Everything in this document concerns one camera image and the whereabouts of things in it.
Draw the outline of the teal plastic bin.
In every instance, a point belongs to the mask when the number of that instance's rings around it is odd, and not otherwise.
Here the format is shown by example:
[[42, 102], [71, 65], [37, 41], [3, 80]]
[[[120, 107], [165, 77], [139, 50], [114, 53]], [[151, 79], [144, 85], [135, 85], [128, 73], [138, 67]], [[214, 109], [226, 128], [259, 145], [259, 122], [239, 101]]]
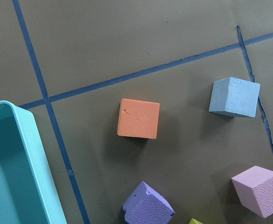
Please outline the teal plastic bin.
[[64, 224], [33, 114], [0, 101], [0, 224]]

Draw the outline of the pink foam block left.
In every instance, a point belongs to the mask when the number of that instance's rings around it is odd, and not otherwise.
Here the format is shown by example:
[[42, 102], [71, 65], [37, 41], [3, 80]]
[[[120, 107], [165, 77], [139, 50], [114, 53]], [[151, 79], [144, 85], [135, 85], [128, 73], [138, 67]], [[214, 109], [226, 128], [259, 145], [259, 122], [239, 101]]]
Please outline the pink foam block left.
[[231, 180], [244, 207], [262, 218], [273, 214], [273, 171], [253, 166]]

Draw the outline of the light blue foam block left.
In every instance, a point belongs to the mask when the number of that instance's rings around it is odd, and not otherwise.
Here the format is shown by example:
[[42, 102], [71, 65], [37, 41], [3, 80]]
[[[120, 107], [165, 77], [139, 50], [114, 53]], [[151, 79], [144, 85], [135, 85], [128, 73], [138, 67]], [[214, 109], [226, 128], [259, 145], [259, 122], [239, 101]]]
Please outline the light blue foam block left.
[[260, 84], [228, 77], [213, 83], [209, 112], [230, 117], [254, 118]]

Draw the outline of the orange foam block left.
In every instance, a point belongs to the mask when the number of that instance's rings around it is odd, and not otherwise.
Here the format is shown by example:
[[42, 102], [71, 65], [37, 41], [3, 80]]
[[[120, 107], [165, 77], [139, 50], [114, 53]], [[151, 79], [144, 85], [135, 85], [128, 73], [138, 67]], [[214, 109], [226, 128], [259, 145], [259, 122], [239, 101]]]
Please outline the orange foam block left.
[[159, 110], [159, 103], [123, 98], [120, 103], [117, 134], [156, 139]]

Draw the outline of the purple foam block left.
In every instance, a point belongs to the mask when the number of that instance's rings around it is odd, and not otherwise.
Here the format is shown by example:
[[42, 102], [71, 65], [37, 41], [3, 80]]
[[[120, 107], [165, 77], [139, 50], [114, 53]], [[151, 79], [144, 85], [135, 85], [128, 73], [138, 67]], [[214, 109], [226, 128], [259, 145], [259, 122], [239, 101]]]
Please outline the purple foam block left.
[[125, 201], [123, 211], [129, 224], [167, 224], [175, 215], [168, 201], [144, 181]]

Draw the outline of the yellow foam block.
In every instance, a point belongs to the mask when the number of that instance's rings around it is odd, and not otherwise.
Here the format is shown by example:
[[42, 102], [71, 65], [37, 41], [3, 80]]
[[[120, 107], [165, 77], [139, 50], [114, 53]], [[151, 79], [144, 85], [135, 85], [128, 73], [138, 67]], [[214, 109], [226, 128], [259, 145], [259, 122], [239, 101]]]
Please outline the yellow foam block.
[[190, 221], [189, 221], [189, 224], [203, 224], [202, 222], [194, 219], [194, 218], [191, 218]]

